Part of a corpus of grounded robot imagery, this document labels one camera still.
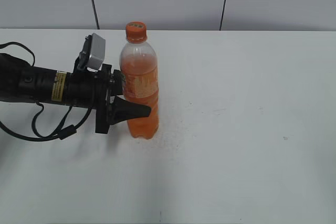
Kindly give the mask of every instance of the white table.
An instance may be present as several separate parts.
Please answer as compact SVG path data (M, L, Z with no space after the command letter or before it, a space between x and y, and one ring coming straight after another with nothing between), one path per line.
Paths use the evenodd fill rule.
M36 66L72 71L92 30L0 30ZM124 31L107 40L118 68ZM160 128L95 134L94 113L64 140L0 132L1 223L335 223L336 33L149 31L159 57ZM30 60L22 49L1 52ZM39 107L1 103L32 135ZM47 134L67 108L47 105ZM67 122L78 122L74 109Z

